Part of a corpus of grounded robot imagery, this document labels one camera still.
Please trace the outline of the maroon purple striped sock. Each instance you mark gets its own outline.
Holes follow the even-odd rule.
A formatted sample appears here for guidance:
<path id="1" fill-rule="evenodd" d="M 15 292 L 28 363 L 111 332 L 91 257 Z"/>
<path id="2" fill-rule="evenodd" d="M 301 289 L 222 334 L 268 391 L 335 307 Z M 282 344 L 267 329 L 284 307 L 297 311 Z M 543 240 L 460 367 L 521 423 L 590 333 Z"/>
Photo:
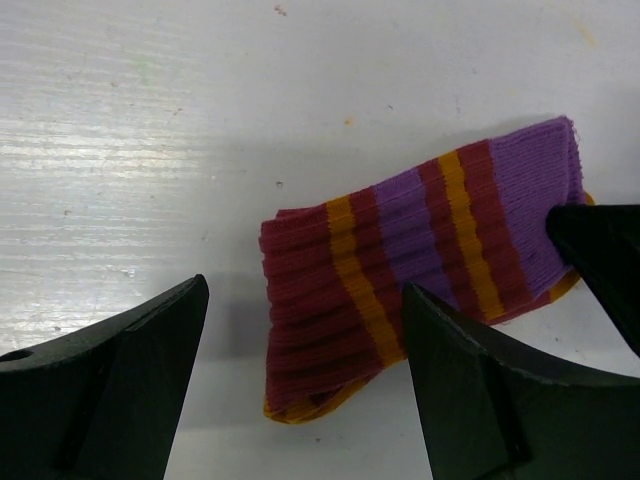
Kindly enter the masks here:
<path id="1" fill-rule="evenodd" d="M 488 325 L 558 300 L 579 276 L 546 218 L 589 202 L 574 125 L 559 116 L 280 210 L 259 236 L 271 321 L 266 417 L 320 418 L 405 360 L 407 284 Z"/>

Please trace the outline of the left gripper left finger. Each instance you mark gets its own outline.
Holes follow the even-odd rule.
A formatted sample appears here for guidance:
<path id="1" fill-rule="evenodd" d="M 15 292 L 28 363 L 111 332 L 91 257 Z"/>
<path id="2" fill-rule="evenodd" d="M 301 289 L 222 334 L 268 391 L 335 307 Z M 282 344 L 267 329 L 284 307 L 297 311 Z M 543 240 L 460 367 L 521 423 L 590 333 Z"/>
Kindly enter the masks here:
<path id="1" fill-rule="evenodd" d="M 1 357 L 4 479 L 161 479 L 205 322 L 196 275 Z"/>

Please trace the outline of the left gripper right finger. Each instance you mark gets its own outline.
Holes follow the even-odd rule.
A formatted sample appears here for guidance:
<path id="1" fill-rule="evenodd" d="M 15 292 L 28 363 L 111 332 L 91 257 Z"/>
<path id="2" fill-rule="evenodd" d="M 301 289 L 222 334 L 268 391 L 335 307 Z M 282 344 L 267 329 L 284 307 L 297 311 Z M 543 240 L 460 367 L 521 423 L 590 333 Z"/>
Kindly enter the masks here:
<path id="1" fill-rule="evenodd" d="M 580 365 L 402 293 L 408 361 L 436 479 L 635 479 L 639 382 Z"/>

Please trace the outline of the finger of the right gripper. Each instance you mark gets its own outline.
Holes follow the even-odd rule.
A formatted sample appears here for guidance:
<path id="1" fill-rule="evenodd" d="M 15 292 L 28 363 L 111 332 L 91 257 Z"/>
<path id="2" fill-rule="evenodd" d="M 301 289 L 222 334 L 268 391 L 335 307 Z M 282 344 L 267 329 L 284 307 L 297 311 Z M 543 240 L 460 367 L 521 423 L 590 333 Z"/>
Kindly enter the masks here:
<path id="1" fill-rule="evenodd" d="M 638 353 L 639 207 L 556 206 L 546 218 L 546 232 Z"/>

